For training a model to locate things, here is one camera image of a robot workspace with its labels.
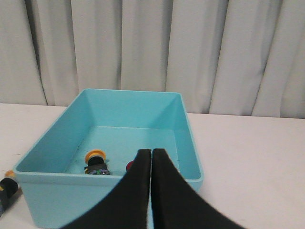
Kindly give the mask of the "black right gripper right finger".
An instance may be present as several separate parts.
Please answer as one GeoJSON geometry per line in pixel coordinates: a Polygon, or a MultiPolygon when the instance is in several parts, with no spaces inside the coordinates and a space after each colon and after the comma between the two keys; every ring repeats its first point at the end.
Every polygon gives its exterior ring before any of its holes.
{"type": "Polygon", "coordinates": [[[156,229],[240,229],[184,180],[165,149],[152,153],[152,217],[156,229]]]}

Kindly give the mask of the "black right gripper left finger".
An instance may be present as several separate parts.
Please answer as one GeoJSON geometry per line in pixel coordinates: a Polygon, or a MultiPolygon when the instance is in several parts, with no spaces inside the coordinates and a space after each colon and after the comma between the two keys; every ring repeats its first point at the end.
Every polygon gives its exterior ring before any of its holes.
{"type": "Polygon", "coordinates": [[[140,149],[133,164],[108,195],[64,229],[146,229],[151,150],[140,149]]]}

